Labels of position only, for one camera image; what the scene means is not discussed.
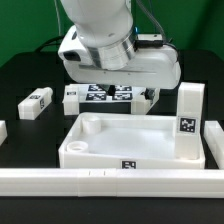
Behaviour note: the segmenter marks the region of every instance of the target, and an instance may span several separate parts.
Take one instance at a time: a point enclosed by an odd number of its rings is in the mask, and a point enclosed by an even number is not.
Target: white foam block
[[[142,94],[136,95],[131,101],[131,114],[145,115],[152,109],[155,103],[159,100],[160,89],[155,89],[154,98],[146,100]]]
[[[204,84],[181,83],[178,90],[175,155],[198,159]]]
[[[52,94],[53,90],[49,87],[36,89],[18,105],[20,119],[35,120],[51,103]]]
[[[70,84],[65,86],[64,93],[64,114],[74,115],[79,114],[79,85]]]
[[[224,169],[224,132],[217,121],[205,122],[204,137],[219,169]]]
[[[0,121],[0,146],[7,137],[5,121]]]

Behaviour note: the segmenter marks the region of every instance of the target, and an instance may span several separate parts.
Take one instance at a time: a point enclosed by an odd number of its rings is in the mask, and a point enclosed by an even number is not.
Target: black table surface
[[[224,62],[196,50],[180,51],[180,64],[181,81],[206,84],[202,121],[218,120],[223,127]],[[71,83],[54,52],[21,53],[0,68],[0,120],[8,132],[0,168],[59,168],[58,148],[77,118],[63,111],[64,87]],[[52,103],[35,121],[20,120],[17,105],[44,87],[53,89]],[[161,90],[149,114],[175,115],[177,90]],[[206,168],[216,169],[203,144]],[[220,223],[223,209],[223,199],[1,197],[0,223]]]

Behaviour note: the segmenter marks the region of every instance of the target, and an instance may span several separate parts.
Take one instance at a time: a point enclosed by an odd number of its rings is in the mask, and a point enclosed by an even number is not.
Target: white rectangular block
[[[131,114],[145,115],[152,109],[155,103],[159,100],[160,89],[154,89],[152,99],[146,99],[143,94],[138,94],[131,101]]]
[[[7,137],[5,121],[0,121],[0,146]]]
[[[78,196],[78,170],[0,169],[1,196]]]
[[[51,88],[36,89],[18,105],[19,117],[25,120],[35,120],[36,117],[51,103],[53,91]]]
[[[64,114],[75,115],[79,114],[79,85],[70,84],[65,86],[64,93]]]
[[[224,169],[224,132],[217,121],[205,122],[204,137],[219,169]]]
[[[204,84],[181,83],[178,90],[175,155],[198,159]]]

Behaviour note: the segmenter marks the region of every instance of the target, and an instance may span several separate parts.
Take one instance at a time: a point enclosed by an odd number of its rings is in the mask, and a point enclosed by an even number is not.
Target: white bar
[[[35,120],[51,103],[53,90],[49,87],[38,88],[18,105],[19,118]]]
[[[224,198],[224,171],[0,169],[0,196]]]
[[[204,137],[219,169],[224,169],[224,132],[217,121],[205,122]]]
[[[7,130],[5,121],[0,121],[0,146],[5,141],[6,138],[7,138]]]

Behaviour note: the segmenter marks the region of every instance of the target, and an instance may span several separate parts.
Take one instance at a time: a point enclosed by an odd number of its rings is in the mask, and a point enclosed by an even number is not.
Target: white tray
[[[176,117],[83,113],[59,149],[61,168],[203,169],[175,156]]]

